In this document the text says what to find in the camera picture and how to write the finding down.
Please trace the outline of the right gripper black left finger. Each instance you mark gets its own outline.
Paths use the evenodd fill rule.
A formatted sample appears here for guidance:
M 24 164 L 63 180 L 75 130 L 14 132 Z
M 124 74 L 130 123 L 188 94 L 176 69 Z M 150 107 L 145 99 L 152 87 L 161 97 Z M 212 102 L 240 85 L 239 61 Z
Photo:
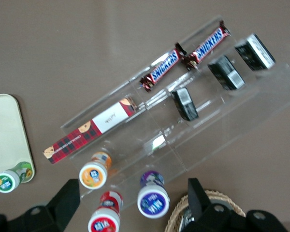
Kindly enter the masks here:
M 23 214 L 23 232 L 62 232 L 80 205 L 77 179 L 70 179 L 47 205 L 31 208 Z

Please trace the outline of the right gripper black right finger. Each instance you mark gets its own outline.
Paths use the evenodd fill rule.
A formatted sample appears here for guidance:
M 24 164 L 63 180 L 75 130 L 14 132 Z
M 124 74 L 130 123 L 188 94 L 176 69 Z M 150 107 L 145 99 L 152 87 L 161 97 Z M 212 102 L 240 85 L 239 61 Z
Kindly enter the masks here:
M 188 179 L 188 206 L 194 220 L 185 232 L 226 232 L 230 228 L 232 212 L 221 202 L 212 203 L 197 178 Z

